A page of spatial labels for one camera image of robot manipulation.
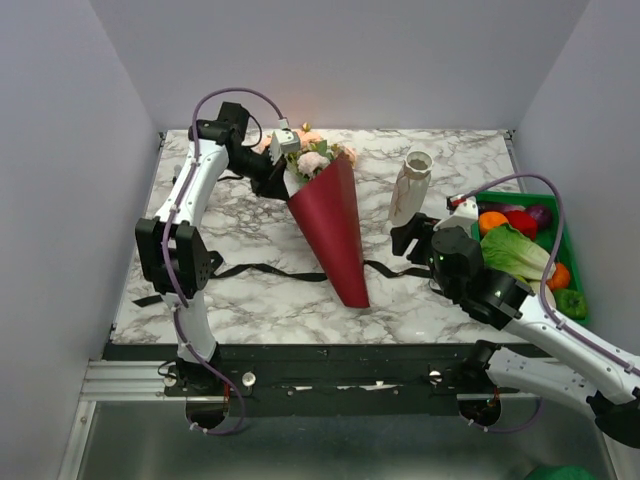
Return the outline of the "black ribbon gold lettering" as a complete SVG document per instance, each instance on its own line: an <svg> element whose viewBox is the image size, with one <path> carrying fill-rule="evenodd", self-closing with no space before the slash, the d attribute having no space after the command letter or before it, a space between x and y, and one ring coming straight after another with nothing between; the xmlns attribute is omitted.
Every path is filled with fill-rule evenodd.
<svg viewBox="0 0 640 480"><path fill-rule="evenodd" d="M376 272L378 272L379 274L381 274L387 279L395 279L400 277L417 277L422 279L432 278L432 274L430 270L425 268L411 267L401 271L393 271L390 268L388 268L386 265L374 260L366 260L364 264L368 267L373 268ZM234 266L228 270L225 270L221 273L216 273L215 271L213 271L211 273L211 279L224 280L224 279L238 276L249 270L254 270L263 274L274 275L281 278L289 278L289 279L302 281L306 283L320 283L328 280L328 277L325 273L321 273L321 272L287 273L264 263L241 264L241 265ZM144 308L144 307L159 304L162 302L163 300L161 296L159 294L156 294L156 295L150 295L147 297L142 297L137 300L134 300L133 304L137 307Z"/></svg>

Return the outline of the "pale pink flower stem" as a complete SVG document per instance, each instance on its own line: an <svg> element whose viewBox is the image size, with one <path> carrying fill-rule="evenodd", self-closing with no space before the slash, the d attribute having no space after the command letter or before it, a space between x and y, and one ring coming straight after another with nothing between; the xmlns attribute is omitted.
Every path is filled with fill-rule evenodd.
<svg viewBox="0 0 640 480"><path fill-rule="evenodd" d="M302 150L285 155L286 179L300 189L327 168L334 158L326 140L310 142Z"/></svg>

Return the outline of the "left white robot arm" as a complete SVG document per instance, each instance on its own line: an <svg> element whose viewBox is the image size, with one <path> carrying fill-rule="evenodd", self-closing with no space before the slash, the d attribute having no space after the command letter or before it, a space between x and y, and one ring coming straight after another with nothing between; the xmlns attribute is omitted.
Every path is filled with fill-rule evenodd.
<svg viewBox="0 0 640 480"><path fill-rule="evenodd" d="M135 238L144 278L151 282L174 317L178 356L194 363L187 382L201 395L214 393L222 380L209 362L217 341L211 332L203 290L211 278L211 257L199 232L210 196L229 170L248 179L258 197L286 201L285 155L300 147L288 121L279 120L268 148L258 154L243 144L238 124L199 120L189 128L189 150L169 197L150 219L140 219Z"/></svg>

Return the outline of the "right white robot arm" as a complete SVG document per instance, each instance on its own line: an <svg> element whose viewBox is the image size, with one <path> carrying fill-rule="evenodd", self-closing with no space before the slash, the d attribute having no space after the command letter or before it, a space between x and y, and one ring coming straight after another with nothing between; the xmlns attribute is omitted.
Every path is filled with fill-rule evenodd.
<svg viewBox="0 0 640 480"><path fill-rule="evenodd" d="M550 309L516 277L485 264L479 241L462 227L435 227L418 213L391 231L392 252L429 268L444 297L472 319L504 330L555 358L529 359L491 342L476 344L460 367L469 390L512 388L573 408L601 432L639 446L639 358Z"/></svg>

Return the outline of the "dark red wrapping paper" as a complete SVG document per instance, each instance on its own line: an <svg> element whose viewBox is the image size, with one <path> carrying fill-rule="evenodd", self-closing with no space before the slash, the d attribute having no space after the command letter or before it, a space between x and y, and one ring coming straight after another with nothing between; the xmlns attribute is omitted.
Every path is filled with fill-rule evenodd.
<svg viewBox="0 0 640 480"><path fill-rule="evenodd" d="M347 156L339 155L287 205L342 304L368 308L355 179Z"/></svg>

